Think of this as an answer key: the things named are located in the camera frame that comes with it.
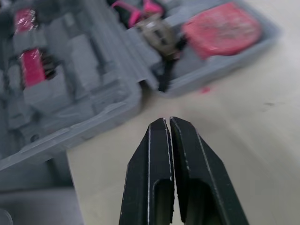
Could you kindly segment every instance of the red label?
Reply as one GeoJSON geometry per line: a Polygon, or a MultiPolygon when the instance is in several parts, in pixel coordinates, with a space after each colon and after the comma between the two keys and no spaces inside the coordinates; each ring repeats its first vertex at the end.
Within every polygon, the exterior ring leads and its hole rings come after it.
{"type": "Polygon", "coordinates": [[[204,59],[212,55],[235,55],[261,35],[258,21],[233,2],[194,16],[183,25],[183,31],[204,59]]]}

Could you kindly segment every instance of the red rubber piece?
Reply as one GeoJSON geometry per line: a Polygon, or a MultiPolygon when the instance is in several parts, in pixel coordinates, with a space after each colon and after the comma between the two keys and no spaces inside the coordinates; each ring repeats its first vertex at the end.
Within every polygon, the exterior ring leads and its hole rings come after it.
{"type": "Polygon", "coordinates": [[[182,29],[202,59],[238,54],[257,42],[262,33],[259,22],[233,2],[194,16],[182,29]]]}
{"type": "MultiPolygon", "coordinates": [[[[35,12],[22,9],[15,14],[15,33],[29,31],[35,28],[35,12]]],[[[41,52],[35,48],[20,56],[25,87],[31,87],[46,79],[41,59],[41,52]]]]}

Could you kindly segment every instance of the gray plastic tool case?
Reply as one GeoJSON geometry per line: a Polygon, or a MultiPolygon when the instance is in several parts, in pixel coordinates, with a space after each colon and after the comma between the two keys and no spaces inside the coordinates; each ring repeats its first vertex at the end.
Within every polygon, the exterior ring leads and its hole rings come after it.
{"type": "MultiPolygon", "coordinates": [[[[165,20],[180,34],[189,18],[226,0],[163,0],[165,20]]],[[[164,96],[174,97],[242,67],[265,51],[276,27],[247,4],[263,35],[234,56],[199,59],[187,46],[164,96]]],[[[135,28],[126,30],[105,0],[20,0],[0,11],[0,180],[40,164],[93,136],[116,127],[140,110],[140,81],[157,90],[160,56],[135,28]],[[39,29],[14,35],[14,14],[37,12],[39,29]],[[38,47],[55,59],[56,76],[21,88],[18,56],[38,47]]]]}

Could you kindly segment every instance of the pink handle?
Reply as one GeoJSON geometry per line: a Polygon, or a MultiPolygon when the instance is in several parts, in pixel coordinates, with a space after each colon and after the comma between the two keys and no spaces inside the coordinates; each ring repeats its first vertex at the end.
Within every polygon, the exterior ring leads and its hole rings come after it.
{"type": "Polygon", "coordinates": [[[152,0],[143,0],[144,1],[144,11],[145,13],[151,14],[160,14],[163,15],[165,13],[163,7],[152,0]]]}
{"type": "Polygon", "coordinates": [[[128,27],[129,28],[134,27],[136,25],[136,23],[139,21],[140,17],[142,16],[142,12],[138,8],[128,4],[126,2],[123,2],[122,0],[116,1],[115,3],[112,4],[111,7],[114,8],[116,6],[124,8],[127,11],[131,12],[131,16],[130,16],[130,19],[128,21],[128,27]]]}

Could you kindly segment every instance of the beige table surface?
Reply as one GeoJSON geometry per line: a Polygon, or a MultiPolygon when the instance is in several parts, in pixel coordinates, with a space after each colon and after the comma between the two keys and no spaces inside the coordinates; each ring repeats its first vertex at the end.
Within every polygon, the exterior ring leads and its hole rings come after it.
{"type": "Polygon", "coordinates": [[[170,116],[222,158],[250,224],[300,224],[300,2],[248,2],[284,30],[273,49],[209,93],[146,97],[138,116],[68,152],[86,225],[118,224],[127,163],[148,124],[170,116]]]}

